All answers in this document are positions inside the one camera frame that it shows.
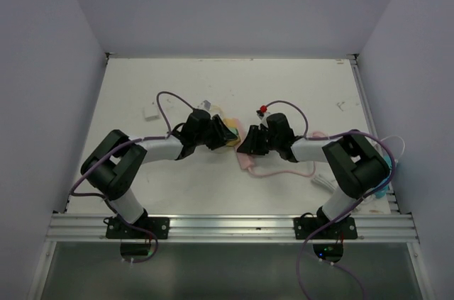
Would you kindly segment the pink power strip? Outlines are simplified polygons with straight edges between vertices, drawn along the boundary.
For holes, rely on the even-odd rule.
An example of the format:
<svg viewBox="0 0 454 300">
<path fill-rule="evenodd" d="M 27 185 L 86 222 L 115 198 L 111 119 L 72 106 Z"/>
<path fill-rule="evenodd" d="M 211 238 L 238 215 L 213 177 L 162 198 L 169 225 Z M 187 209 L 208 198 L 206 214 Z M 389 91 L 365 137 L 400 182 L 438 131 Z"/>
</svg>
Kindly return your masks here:
<svg viewBox="0 0 454 300">
<path fill-rule="evenodd" d="M 245 139 L 245 130 L 243 128 L 242 123 L 237 118 L 233 118 L 233 122 L 235 123 L 235 126 L 238 130 L 238 134 L 240 137 L 240 143 L 241 143 L 242 140 Z M 238 159 L 240 168 L 243 171 L 246 171 L 249 174 L 251 174 L 252 176 L 258 177 L 258 178 L 266 178 L 266 177 L 271 177 L 271 176 L 275 176 L 278 174 L 295 174 L 300 177 L 310 178 L 316 174 L 316 163 L 315 162 L 313 163 L 313 168 L 310 173 L 303 173 L 303 172 L 298 172 L 295 170 L 280 170 L 280 171 L 274 171 L 274 172 L 259 173 L 254 170 L 255 161 L 250 155 L 246 155 L 243 153 L 236 153 L 236 157 Z"/>
</svg>

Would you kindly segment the white plug adapter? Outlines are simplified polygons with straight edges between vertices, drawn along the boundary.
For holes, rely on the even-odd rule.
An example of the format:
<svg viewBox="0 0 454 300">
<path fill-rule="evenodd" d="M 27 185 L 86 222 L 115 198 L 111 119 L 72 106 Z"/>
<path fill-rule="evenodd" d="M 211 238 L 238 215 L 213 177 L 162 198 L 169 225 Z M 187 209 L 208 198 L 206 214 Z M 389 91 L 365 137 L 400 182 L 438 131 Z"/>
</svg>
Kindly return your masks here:
<svg viewBox="0 0 454 300">
<path fill-rule="evenodd" d="M 150 106 L 143 107 L 143 118 L 145 121 L 154 121 L 160 118 L 160 112 L 156 105 L 151 104 Z"/>
</svg>

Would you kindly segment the yellow plug adapter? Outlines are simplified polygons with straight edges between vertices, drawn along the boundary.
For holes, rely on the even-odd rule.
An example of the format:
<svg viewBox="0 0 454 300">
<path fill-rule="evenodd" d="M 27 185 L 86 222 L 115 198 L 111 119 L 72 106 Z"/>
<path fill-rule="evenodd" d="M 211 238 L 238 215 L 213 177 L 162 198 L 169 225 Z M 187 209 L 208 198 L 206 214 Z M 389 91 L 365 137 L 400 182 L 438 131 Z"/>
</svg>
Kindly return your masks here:
<svg viewBox="0 0 454 300">
<path fill-rule="evenodd" d="M 240 140 L 239 139 L 233 140 L 233 141 L 229 141 L 224 146 L 221 146 L 221 147 L 215 149 L 214 152 L 215 153 L 219 153 L 219 154 L 228 152 L 229 150 L 233 150 L 234 147 L 237 144 L 240 144 Z"/>
</svg>

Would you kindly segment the yellow plug with cable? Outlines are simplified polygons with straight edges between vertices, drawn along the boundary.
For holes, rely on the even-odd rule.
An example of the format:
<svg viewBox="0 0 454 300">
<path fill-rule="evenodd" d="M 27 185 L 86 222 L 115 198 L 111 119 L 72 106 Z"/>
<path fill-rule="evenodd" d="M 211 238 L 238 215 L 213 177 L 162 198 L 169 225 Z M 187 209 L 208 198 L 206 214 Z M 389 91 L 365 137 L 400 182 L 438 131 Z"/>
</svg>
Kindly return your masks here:
<svg viewBox="0 0 454 300">
<path fill-rule="evenodd" d="M 217 114 L 221 117 L 221 120 L 228 128 L 236 128 L 239 129 L 238 121 L 236 118 L 229 118 L 227 117 L 224 110 L 217 105 L 211 105 L 210 112 Z"/>
</svg>

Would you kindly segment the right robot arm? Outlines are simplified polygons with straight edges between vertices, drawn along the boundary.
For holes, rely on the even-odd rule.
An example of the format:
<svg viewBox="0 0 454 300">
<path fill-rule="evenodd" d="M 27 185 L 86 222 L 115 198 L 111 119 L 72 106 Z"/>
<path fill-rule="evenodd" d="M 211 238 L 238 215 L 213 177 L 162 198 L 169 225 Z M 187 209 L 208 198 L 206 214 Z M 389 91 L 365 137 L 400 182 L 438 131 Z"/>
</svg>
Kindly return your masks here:
<svg viewBox="0 0 454 300">
<path fill-rule="evenodd" d="M 338 186 L 316 213 L 317 232 L 325 238 L 338 233 L 353 206 L 391 173 L 365 133 L 352 130 L 330 138 L 295 135 L 283 113 L 273 113 L 260 125 L 249 127 L 237 149 L 238 153 L 255 156 L 271 151 L 288 162 L 322 162 L 331 168 Z"/>
</svg>

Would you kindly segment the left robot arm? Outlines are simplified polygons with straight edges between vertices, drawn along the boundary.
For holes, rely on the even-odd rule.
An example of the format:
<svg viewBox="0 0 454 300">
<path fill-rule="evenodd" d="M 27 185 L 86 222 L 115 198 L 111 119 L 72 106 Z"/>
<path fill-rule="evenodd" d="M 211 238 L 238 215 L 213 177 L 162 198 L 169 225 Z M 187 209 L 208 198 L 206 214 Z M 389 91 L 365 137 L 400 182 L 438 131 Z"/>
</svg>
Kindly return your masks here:
<svg viewBox="0 0 454 300">
<path fill-rule="evenodd" d="M 112 130 L 82 163 L 80 180 L 70 194 L 102 198 L 123 219 L 124 232 L 139 238 L 148 228 L 147 212 L 131 190 L 140 167 L 149 162 L 183 160 L 199 146 L 217 150 L 237 139 L 219 115 L 201 109 L 194 109 L 184 123 L 164 136 L 132 139 L 121 130 Z"/>
</svg>

